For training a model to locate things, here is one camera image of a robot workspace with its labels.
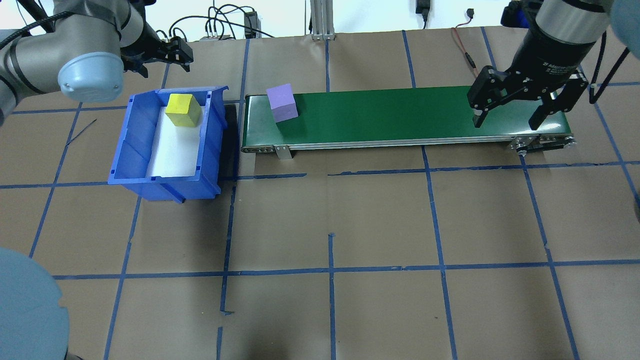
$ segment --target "blue bin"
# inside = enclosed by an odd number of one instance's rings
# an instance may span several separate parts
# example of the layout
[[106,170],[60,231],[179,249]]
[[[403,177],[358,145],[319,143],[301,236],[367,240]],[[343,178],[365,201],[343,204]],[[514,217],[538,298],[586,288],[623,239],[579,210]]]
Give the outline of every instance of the blue bin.
[[[147,200],[213,199],[220,193],[218,169],[222,132],[227,128],[222,93],[215,88],[162,89],[132,95],[122,124],[109,184],[122,185]],[[170,94],[193,94],[203,110],[195,174],[184,177],[147,177],[147,167],[160,109]]]

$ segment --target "cable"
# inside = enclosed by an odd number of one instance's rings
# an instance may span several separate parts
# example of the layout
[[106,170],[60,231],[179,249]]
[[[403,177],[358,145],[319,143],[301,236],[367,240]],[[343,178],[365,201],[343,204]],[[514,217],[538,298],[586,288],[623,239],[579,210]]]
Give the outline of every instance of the cable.
[[166,35],[166,33],[162,30],[156,30],[156,34],[157,33],[162,33],[162,35],[164,36],[165,39],[169,40],[169,37]]
[[31,30],[33,28],[37,28],[38,26],[41,26],[42,24],[44,24],[46,22],[52,22],[52,21],[64,19],[65,17],[70,17],[73,14],[74,13],[72,13],[72,12],[61,12],[61,13],[57,13],[56,15],[51,15],[50,17],[46,17],[44,19],[40,19],[40,20],[38,20],[36,22],[32,22],[31,24],[25,26],[24,28],[22,28],[20,30],[14,31],[6,39],[0,41],[0,50],[2,50],[5,46],[10,44],[12,41],[14,41],[15,39],[21,37],[23,34],[25,34],[26,32],[28,32],[29,30]]
[[[173,27],[174,27],[178,22],[180,22],[180,21],[182,21],[182,20],[186,20],[186,19],[211,19],[211,20],[214,20],[214,18],[211,18],[211,17],[208,17],[208,16],[203,16],[203,15],[189,15],[189,16],[181,17],[181,18],[179,18],[178,20],[176,20],[175,22],[173,22],[173,24],[171,24],[171,26],[169,27],[169,30],[171,31],[171,30],[173,29]],[[250,27],[248,27],[248,26],[244,26],[244,25],[236,24],[235,22],[230,22],[230,21],[225,21],[225,20],[220,20],[220,19],[216,19],[216,20],[218,20],[218,21],[220,21],[220,22],[224,22],[224,23],[230,24],[230,25],[239,26],[239,27],[241,27],[241,28],[245,28],[245,29],[253,30],[253,31],[257,32],[257,33],[260,33],[260,34],[266,35],[266,36],[268,36],[268,37],[270,37],[270,38],[273,38],[273,37],[274,37],[273,35],[269,35],[269,34],[265,33],[265,32],[264,32],[264,31],[262,31],[262,30],[258,30],[258,29],[250,28]]]
[[[222,20],[218,19],[218,14],[221,14],[222,16],[224,16],[227,21],[229,21],[229,18],[227,17],[226,13],[223,13],[221,11],[222,8],[217,8],[215,6],[210,6],[209,7],[209,9],[207,11],[207,16],[209,16],[209,18],[211,18],[211,9],[216,10],[216,15],[214,15],[214,17],[213,17],[213,19],[214,19],[214,21],[213,21],[213,31],[215,31],[217,33],[218,29],[216,28],[216,20],[217,21],[222,21]],[[211,31],[211,20],[207,20],[207,24],[209,25],[209,31]],[[225,34],[225,25],[222,22],[220,24],[222,24],[222,33],[220,34],[220,37],[218,38],[218,40],[221,40],[222,36],[224,36],[224,34]],[[231,37],[232,38],[236,38],[236,32],[234,31],[233,27],[229,26],[229,29],[231,29]]]
[[173,28],[173,35],[175,36],[175,31],[176,30],[180,30],[180,32],[182,33],[182,36],[184,36],[184,42],[188,42],[189,40],[187,40],[187,34],[184,33],[184,31],[178,27]]
[[611,71],[609,71],[607,76],[604,78],[604,81],[600,85],[598,92],[594,94],[593,92],[595,91],[595,88],[597,86],[596,82],[598,80],[598,73],[600,72],[600,66],[602,65],[602,59],[604,58],[604,49],[606,48],[606,46],[607,46],[607,32],[605,31],[604,33],[602,33],[602,40],[600,41],[600,52],[598,53],[598,61],[596,62],[595,69],[593,69],[593,77],[591,78],[591,84],[589,84],[589,103],[590,104],[595,104],[596,101],[598,101],[598,99],[604,92],[604,89],[606,89],[607,85],[609,85],[609,82],[613,78],[613,75],[616,74],[616,71],[618,71],[618,68],[620,68],[620,65],[622,65],[622,63],[627,58],[627,55],[629,55],[629,48],[626,47],[622,51],[622,54],[620,54],[620,57],[616,60],[616,63],[611,68]]
[[27,20],[24,20],[24,16],[22,14],[22,10],[20,10],[20,4],[18,3],[18,0],[15,0],[15,7],[18,8],[18,12],[20,13],[20,17],[22,17],[22,21],[24,21],[24,25],[29,26],[29,24],[27,24]]
[[469,21],[463,22],[462,24],[456,25],[455,27],[451,28],[451,31],[453,31],[453,33],[456,35],[456,38],[458,38],[458,41],[460,42],[460,47],[461,47],[462,53],[465,56],[465,58],[467,59],[467,63],[469,64],[469,66],[471,66],[471,69],[473,70],[474,75],[476,77],[478,77],[478,75],[480,75],[480,73],[478,72],[478,69],[476,67],[476,63],[474,62],[473,58],[471,58],[471,55],[469,55],[469,53],[467,52],[467,49],[465,49],[465,44],[462,42],[462,39],[460,38],[460,34],[458,33],[458,27],[464,26],[464,25],[469,25],[469,23],[471,23],[471,20],[474,19],[474,10],[473,9],[467,9],[467,16],[469,17]]
[[[231,11],[229,11],[229,12],[222,12],[222,9],[223,9],[223,8],[226,8],[227,6],[231,6],[231,7],[233,7],[233,8],[234,8],[234,10],[231,10]],[[253,12],[255,12],[255,9],[253,9],[251,6],[237,6],[237,5],[234,5],[234,4],[224,4],[224,5],[223,5],[223,6],[221,6],[218,10],[220,11],[220,13],[221,13],[222,15],[224,15],[224,17],[225,17],[225,19],[226,19],[227,21],[229,21],[229,19],[227,18],[227,14],[228,14],[228,13],[232,13],[232,12],[234,12],[234,11],[236,11],[236,10],[239,10],[239,11],[241,11],[241,12],[244,14],[244,17],[245,17],[245,18],[247,19],[247,21],[249,22],[249,27],[250,27],[250,28],[254,28],[254,25],[253,25],[253,23],[251,22],[251,17],[249,17],[249,14],[247,14],[247,13],[246,13],[246,11],[244,11],[244,10],[243,10],[243,8],[251,8],[251,9],[252,9],[252,11],[253,11]]]

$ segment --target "black cable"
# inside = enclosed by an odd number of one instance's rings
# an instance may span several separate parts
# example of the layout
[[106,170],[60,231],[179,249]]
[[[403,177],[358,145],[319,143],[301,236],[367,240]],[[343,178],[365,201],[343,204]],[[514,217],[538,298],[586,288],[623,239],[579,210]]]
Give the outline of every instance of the black cable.
[[46,17],[44,19],[40,19],[40,20],[38,20],[36,22],[32,22],[31,24],[25,26],[24,28],[22,28],[20,30],[14,31],[13,34],[9,35],[6,39],[0,41],[0,50],[2,50],[5,46],[10,44],[12,41],[14,41],[15,39],[21,37],[23,34],[27,33],[29,30],[31,30],[33,28],[37,28],[37,27],[41,26],[42,24],[45,24],[46,22],[52,22],[52,21],[64,19],[65,17],[70,17],[73,14],[74,13],[72,13],[72,12],[61,12],[61,13],[57,13],[56,15],[51,15],[49,17]]
[[[218,19],[218,14],[220,14],[220,15],[225,17],[225,20],[229,21],[229,18],[227,17],[227,14],[222,12],[222,7],[219,7],[219,8],[217,8],[215,6],[209,7],[209,10],[207,11],[207,15],[209,17],[211,17],[211,9],[216,10],[216,14],[214,15],[213,19],[219,20]],[[209,23],[209,29],[211,30],[211,21],[208,20],[207,22]],[[223,26],[222,34],[220,34],[220,37],[218,38],[218,40],[221,40],[222,36],[225,34],[224,24],[222,26]],[[232,38],[236,38],[236,32],[234,31],[233,27],[229,26],[229,29],[231,30],[231,37]],[[213,22],[213,30],[215,30],[215,32],[218,32],[218,29],[216,29],[216,21],[215,20]]]
[[182,33],[182,36],[184,37],[184,42],[188,42],[188,40],[187,40],[187,34],[185,34],[185,33],[184,33],[184,31],[183,31],[182,29],[178,28],[178,27],[173,28],[173,35],[175,36],[175,31],[176,31],[176,30],[180,30],[180,32]]
[[607,85],[609,84],[609,82],[611,81],[611,79],[613,78],[613,75],[616,74],[616,71],[618,71],[618,68],[620,68],[620,65],[622,65],[622,63],[625,61],[625,59],[627,58],[627,55],[629,55],[629,48],[626,47],[623,51],[622,54],[620,54],[620,57],[618,58],[618,60],[616,60],[616,63],[613,65],[613,67],[611,68],[611,71],[608,73],[607,77],[604,79],[604,81],[602,82],[602,84],[600,85],[600,88],[598,89],[598,92],[593,95],[593,88],[595,87],[595,84],[592,84],[589,87],[589,103],[590,104],[595,104],[596,101],[598,101],[598,99],[600,98],[600,96],[602,95],[602,93],[604,92],[604,89],[607,88]]
[[29,26],[29,24],[27,24],[27,20],[24,19],[24,16],[22,14],[22,10],[20,10],[20,4],[18,3],[18,0],[15,0],[15,7],[18,8],[18,12],[20,13],[20,17],[22,17],[22,21],[24,21],[24,25],[25,26]]
[[[596,67],[593,69],[593,77],[591,78],[591,85],[594,85],[598,80],[598,74],[600,73],[600,66],[602,65],[602,59],[604,58],[604,49],[607,47],[607,32],[602,33],[602,39],[600,40],[600,52],[598,53],[598,61],[596,61]],[[589,100],[593,96],[593,87],[589,88]]]
[[[173,29],[173,27],[174,27],[178,22],[180,22],[180,21],[182,21],[182,20],[186,20],[186,19],[211,19],[211,20],[214,20],[213,18],[208,17],[208,16],[203,16],[203,15],[189,15],[189,16],[181,17],[181,18],[179,18],[178,20],[176,20],[175,22],[173,22],[173,24],[169,27],[169,30],[172,30],[172,29]],[[218,20],[218,21],[220,21],[220,22],[224,22],[224,23],[230,24],[230,25],[235,25],[235,26],[239,26],[239,27],[241,27],[241,28],[245,28],[245,29],[253,30],[253,31],[257,32],[257,33],[260,33],[260,34],[266,35],[266,36],[268,36],[268,37],[270,37],[270,38],[273,38],[273,37],[274,37],[273,35],[269,35],[269,34],[265,33],[265,32],[264,32],[264,31],[262,31],[262,30],[253,29],[253,28],[250,28],[250,27],[248,27],[248,26],[244,26],[244,25],[236,24],[235,22],[230,22],[230,21],[225,21],[225,20],[220,20],[220,19],[217,19],[217,20]]]
[[164,36],[164,38],[165,38],[165,39],[167,39],[167,40],[169,40],[169,37],[167,36],[167,34],[166,34],[164,31],[162,31],[162,30],[156,30],[156,34],[157,34],[157,33],[162,33],[162,35]]
[[[211,37],[213,37],[214,30],[211,29],[211,21],[213,20],[213,26],[214,26],[214,29],[216,29],[216,33],[218,32],[218,29],[216,27],[216,21],[220,21],[217,17],[214,17],[214,18],[211,17],[212,8],[217,9],[217,7],[215,6],[212,6],[209,8],[209,12],[207,13],[208,15],[207,18],[209,20],[207,20],[207,22],[204,24],[204,31],[207,33],[207,37],[209,37],[209,33],[211,33]],[[225,23],[220,21],[220,26],[222,26],[222,32],[220,33],[220,37],[218,37],[218,40],[222,39],[222,37],[225,35]]]
[[[224,9],[224,8],[226,8],[226,7],[228,7],[228,6],[231,6],[231,7],[233,7],[234,9],[233,9],[233,10],[231,10],[231,11],[228,11],[228,12],[223,12],[223,11],[222,11],[222,9]],[[234,11],[236,11],[236,10],[239,10],[239,11],[241,11],[241,12],[243,13],[244,17],[248,20],[248,22],[249,22],[249,27],[250,27],[250,28],[253,28],[253,23],[251,22],[251,18],[249,17],[249,14],[247,14],[247,13],[246,13],[246,11],[244,11],[244,9],[243,9],[243,8],[251,8],[253,11],[255,11],[255,9],[253,9],[251,6],[238,6],[238,5],[234,5],[234,4],[224,4],[223,6],[221,6],[221,7],[219,7],[219,8],[218,8],[218,10],[216,11],[216,15],[215,15],[215,17],[217,17],[217,16],[218,16],[218,14],[220,13],[220,14],[222,14],[222,16],[224,16],[224,17],[225,17],[225,19],[226,19],[227,21],[229,21],[229,18],[227,17],[227,14],[228,14],[228,13],[232,13],[232,12],[234,12]],[[233,37],[234,37],[234,38],[236,38],[236,34],[234,33],[233,27],[231,27],[231,26],[230,26],[230,28],[231,28],[231,34],[233,34]]]

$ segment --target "conveyor belt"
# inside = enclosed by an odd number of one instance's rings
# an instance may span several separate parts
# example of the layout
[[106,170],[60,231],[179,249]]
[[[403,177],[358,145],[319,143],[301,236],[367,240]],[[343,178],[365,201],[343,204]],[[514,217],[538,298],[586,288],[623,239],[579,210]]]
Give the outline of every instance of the conveyor belt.
[[491,111],[476,129],[468,86],[296,94],[298,118],[278,124],[266,95],[246,98],[243,152],[353,147],[503,142],[524,137],[571,135],[563,113],[532,131],[528,119],[539,105],[514,101]]

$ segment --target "red wire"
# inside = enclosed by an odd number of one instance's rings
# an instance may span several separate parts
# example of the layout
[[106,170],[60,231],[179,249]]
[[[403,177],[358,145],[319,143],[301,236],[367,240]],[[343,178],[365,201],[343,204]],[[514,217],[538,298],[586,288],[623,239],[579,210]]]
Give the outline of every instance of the red wire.
[[[471,22],[471,20],[473,19],[469,19],[469,21],[467,22],[463,22],[462,24],[458,24],[456,25],[455,28],[451,28],[453,30],[453,33],[456,34],[456,37],[458,38],[458,41],[460,42],[460,46],[462,47],[462,55],[467,54],[467,50],[465,49],[465,44],[463,44],[462,39],[460,38],[460,34],[458,34],[458,26],[462,26],[462,25],[467,25],[468,23]],[[474,74],[476,75],[476,77],[478,77],[479,73],[477,69],[473,69]]]

